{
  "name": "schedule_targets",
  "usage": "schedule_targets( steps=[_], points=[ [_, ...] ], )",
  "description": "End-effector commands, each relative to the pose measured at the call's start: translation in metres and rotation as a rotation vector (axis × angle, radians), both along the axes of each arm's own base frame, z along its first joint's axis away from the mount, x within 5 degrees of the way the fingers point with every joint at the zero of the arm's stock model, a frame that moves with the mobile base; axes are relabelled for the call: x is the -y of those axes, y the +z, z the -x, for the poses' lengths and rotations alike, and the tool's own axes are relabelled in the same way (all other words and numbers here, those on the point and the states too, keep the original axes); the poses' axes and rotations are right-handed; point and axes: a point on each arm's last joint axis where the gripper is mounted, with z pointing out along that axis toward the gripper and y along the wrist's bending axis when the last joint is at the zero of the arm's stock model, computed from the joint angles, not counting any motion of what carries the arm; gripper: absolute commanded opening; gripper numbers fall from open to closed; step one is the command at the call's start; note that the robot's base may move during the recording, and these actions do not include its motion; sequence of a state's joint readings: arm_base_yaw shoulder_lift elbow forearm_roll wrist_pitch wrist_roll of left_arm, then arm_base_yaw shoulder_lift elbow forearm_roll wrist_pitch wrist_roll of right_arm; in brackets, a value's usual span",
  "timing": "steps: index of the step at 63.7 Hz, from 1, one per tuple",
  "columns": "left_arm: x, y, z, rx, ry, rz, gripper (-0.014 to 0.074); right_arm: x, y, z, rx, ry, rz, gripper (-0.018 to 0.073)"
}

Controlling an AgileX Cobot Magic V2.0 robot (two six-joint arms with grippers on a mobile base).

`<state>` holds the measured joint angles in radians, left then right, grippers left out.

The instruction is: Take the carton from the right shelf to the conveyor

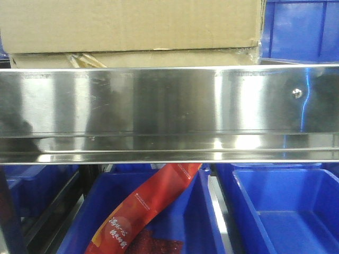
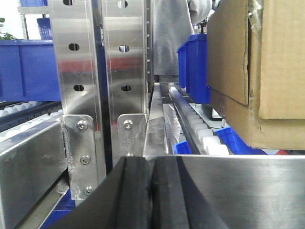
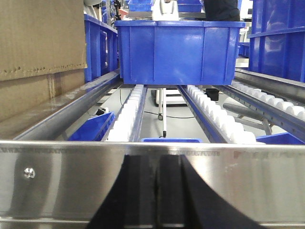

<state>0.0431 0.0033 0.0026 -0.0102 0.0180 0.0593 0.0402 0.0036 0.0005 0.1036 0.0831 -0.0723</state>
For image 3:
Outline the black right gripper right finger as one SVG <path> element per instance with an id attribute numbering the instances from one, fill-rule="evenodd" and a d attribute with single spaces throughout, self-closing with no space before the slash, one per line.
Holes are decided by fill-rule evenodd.
<path id="1" fill-rule="evenodd" d="M 157 170 L 157 228 L 261 229 L 218 195 L 186 156 L 161 156 Z"/>

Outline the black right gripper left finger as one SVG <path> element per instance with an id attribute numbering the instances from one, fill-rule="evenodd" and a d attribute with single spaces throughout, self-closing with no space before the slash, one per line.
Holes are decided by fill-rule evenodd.
<path id="1" fill-rule="evenodd" d="M 154 180 L 148 156 L 126 155 L 87 229 L 154 229 Z"/>

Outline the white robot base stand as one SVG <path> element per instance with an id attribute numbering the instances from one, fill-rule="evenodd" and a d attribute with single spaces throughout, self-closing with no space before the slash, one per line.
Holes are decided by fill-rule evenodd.
<path id="1" fill-rule="evenodd" d="M 176 0 L 155 0 L 152 5 L 152 20 L 178 21 L 178 2 Z"/>

